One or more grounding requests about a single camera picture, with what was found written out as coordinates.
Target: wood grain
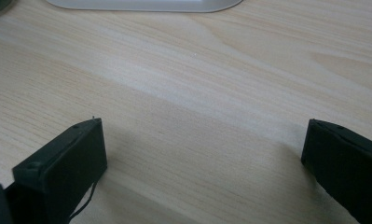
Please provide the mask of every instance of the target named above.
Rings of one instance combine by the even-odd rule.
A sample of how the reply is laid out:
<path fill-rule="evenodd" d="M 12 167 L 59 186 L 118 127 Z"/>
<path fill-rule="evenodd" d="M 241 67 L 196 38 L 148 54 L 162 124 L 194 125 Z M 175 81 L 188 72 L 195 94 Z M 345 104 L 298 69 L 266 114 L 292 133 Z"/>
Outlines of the wood grain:
<path fill-rule="evenodd" d="M 17 1 L 0 15 L 0 182 L 92 116 L 109 169 L 73 223 L 357 223 L 300 154 L 312 118 L 372 139 L 372 0 Z"/>

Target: light wood surface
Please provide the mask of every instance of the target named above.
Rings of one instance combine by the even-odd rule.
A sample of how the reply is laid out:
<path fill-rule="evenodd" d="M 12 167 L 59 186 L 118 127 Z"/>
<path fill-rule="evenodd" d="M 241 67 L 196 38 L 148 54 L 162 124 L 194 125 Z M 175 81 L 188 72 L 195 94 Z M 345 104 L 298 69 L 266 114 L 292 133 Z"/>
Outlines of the light wood surface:
<path fill-rule="evenodd" d="M 109 168 L 72 223 L 357 223 L 300 155 L 313 118 L 372 140 L 372 0 L 17 1 L 0 15 L 0 182 L 92 116 Z"/>

